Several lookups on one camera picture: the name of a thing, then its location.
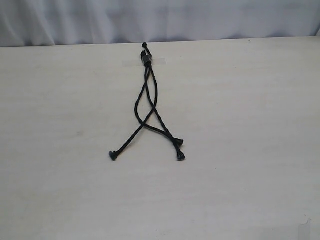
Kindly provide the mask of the clear tape strip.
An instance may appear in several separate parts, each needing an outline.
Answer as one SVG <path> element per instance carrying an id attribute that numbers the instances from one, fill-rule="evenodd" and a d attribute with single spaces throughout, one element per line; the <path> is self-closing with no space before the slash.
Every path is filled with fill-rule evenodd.
<path id="1" fill-rule="evenodd" d="M 166 65 L 167 61 L 165 58 L 155 58 L 152 60 L 152 65 Z M 124 67 L 137 67 L 137 66 L 144 66 L 144 63 L 141 59 L 134 59 L 134 60 L 123 60 L 122 65 Z"/>

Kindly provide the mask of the white curtain backdrop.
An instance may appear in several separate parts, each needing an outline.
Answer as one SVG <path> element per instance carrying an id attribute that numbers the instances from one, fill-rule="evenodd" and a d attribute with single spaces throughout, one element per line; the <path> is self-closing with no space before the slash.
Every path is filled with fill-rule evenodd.
<path id="1" fill-rule="evenodd" d="M 2 47 L 305 37 L 317 0 L 3 0 Z"/>

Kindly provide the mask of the dark grey round object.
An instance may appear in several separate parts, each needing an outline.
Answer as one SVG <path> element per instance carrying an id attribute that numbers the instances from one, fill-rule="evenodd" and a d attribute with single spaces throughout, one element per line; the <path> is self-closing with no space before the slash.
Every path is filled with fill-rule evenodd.
<path id="1" fill-rule="evenodd" d="M 152 57 L 150 55 L 144 55 L 141 57 L 141 61 L 144 66 L 148 66 L 152 64 Z"/>

